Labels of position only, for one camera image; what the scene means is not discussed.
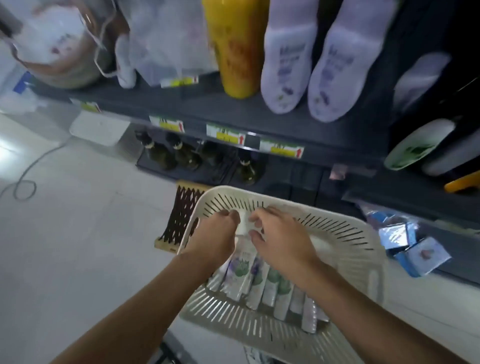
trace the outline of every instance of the white plastic bag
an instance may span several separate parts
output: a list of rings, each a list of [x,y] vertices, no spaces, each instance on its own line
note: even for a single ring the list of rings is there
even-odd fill
[[[130,26],[130,62],[151,86],[218,70],[201,0],[119,2]]]

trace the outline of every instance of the brown woven mat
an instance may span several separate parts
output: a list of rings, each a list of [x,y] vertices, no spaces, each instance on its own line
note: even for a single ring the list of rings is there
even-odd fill
[[[198,199],[205,191],[211,187],[204,184],[193,183],[189,181],[177,181],[177,195],[175,203],[168,219],[167,227],[159,238],[155,239],[155,248],[165,250],[171,253],[177,253],[180,247],[181,239],[185,233],[190,216],[197,204]],[[192,227],[190,235],[193,234],[196,221]]]

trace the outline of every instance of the price tag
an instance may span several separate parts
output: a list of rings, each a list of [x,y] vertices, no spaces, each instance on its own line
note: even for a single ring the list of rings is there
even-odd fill
[[[183,121],[180,120],[169,120],[158,116],[150,116],[150,122],[155,126],[158,126],[162,129],[170,130],[172,132],[185,132],[185,128],[183,127]]]
[[[196,85],[198,83],[198,77],[184,77],[180,79],[165,79],[160,81],[160,86],[162,88],[168,87],[180,87],[187,85]]]
[[[102,112],[96,102],[80,101],[75,98],[71,98],[70,101],[72,104],[80,106],[82,110],[95,112],[97,114]]]
[[[284,157],[301,159],[305,147],[294,144],[279,143],[272,140],[260,139],[260,151],[278,154]]]
[[[218,140],[236,144],[245,145],[246,134],[232,129],[226,129],[215,125],[207,124],[207,135]]]

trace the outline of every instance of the tile floor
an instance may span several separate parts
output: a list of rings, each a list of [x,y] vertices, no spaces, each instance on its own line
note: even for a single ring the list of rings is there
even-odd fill
[[[0,115],[0,190],[56,145]],[[48,363],[170,261],[153,248],[175,185],[69,145],[28,174],[29,201],[0,199],[0,363]],[[26,194],[22,188],[19,195]],[[480,363],[480,290],[388,265],[387,308],[471,363]],[[176,319],[185,364],[245,364],[243,347]]]

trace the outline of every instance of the forearm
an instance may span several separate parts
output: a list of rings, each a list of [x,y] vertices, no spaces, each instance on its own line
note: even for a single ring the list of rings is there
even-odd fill
[[[387,312],[321,262],[300,271],[300,285],[367,363],[464,363]]]
[[[61,353],[52,364],[146,363],[191,294],[213,273],[181,254],[147,286]]]

